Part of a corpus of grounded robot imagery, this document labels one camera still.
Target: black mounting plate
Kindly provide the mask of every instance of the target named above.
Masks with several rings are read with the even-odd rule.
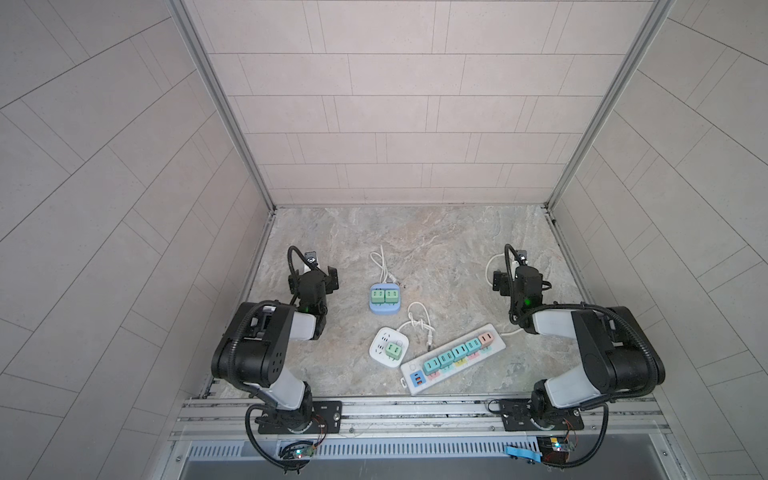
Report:
[[[530,430],[541,430],[538,425],[531,420],[531,410],[528,408],[530,399],[502,399],[498,401],[498,409],[502,414],[502,422],[504,422],[505,432],[522,432]],[[581,420],[581,415],[574,415],[574,412],[578,410],[564,410],[565,415],[560,417],[554,417],[550,422],[555,424],[553,430],[565,430],[567,425],[565,420],[571,423],[571,426],[576,430],[584,429],[584,422]]]
[[[341,402],[312,402],[315,415],[319,415],[326,423],[326,433],[339,433],[341,429]],[[338,415],[338,420],[334,420],[333,416]],[[310,427],[304,432],[291,432],[286,427],[281,425],[274,425],[274,419],[269,415],[262,415],[260,421],[268,423],[259,424],[259,433],[261,435],[288,435],[291,433],[306,433],[306,434],[319,434],[320,427],[317,422],[310,423]]]

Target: white power strip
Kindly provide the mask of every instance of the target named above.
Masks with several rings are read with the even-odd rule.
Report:
[[[386,354],[386,347],[390,343],[394,343],[401,349],[400,357],[397,360]],[[376,337],[371,343],[371,347],[368,349],[368,354],[372,359],[381,363],[384,366],[388,366],[391,369],[395,369],[402,363],[402,359],[406,357],[408,351],[408,337],[393,330],[388,326],[385,326],[379,330]]]
[[[477,350],[472,354],[460,359],[458,362],[452,362],[447,366],[444,366],[443,368],[438,369],[429,375],[426,375],[424,367],[425,362],[430,359],[436,359],[443,353],[450,352],[455,347],[458,347],[459,345],[465,345],[470,340],[476,339],[487,333],[491,334],[493,340],[485,348]],[[403,376],[401,382],[408,387],[408,390],[411,391],[411,395],[416,395],[417,393],[423,392],[436,383],[442,382],[443,380],[465,369],[468,369],[473,365],[477,365],[478,363],[487,359],[489,356],[499,353],[505,348],[507,348],[507,346],[504,344],[501,336],[496,331],[496,328],[494,328],[494,326],[489,323],[488,325],[481,326],[478,329],[472,330],[470,333],[460,336],[458,339],[450,343],[446,343],[445,345],[440,346],[429,353],[425,353],[422,356],[416,357],[413,360],[403,363],[400,366],[400,370],[402,371]]]

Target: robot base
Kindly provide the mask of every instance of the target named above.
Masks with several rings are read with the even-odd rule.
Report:
[[[498,409],[502,414],[504,430],[506,432],[530,431],[531,427],[540,430],[564,430],[567,427],[566,420],[575,430],[584,429],[584,421],[578,409],[560,410],[561,415],[548,415],[545,420],[535,421],[531,417],[530,399],[503,399],[498,401]]]
[[[320,418],[325,420],[325,432],[326,433],[339,433],[341,425],[341,402],[312,402],[313,412],[315,415],[319,415]],[[261,435],[285,435],[291,433],[306,433],[307,435],[317,435],[320,433],[320,427],[317,422],[311,422],[309,428],[303,432],[295,432],[288,429],[287,426],[283,426],[283,422],[277,424],[279,420],[276,420],[272,413],[262,415],[259,420],[259,433]]]

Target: tile wall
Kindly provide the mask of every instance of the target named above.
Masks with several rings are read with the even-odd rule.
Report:
[[[768,478],[765,25],[762,0],[678,0],[553,211],[658,350],[700,480]]]
[[[278,204],[541,203],[650,2],[186,0]]]
[[[0,477],[149,470],[266,216],[161,0],[0,2]]]

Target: blue strap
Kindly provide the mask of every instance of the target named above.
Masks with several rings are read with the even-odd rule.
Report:
[[[507,455],[512,455],[513,457],[528,458],[530,460],[533,460],[534,462],[541,463],[541,453],[536,453],[533,450],[516,449],[515,447],[506,447],[504,451]]]

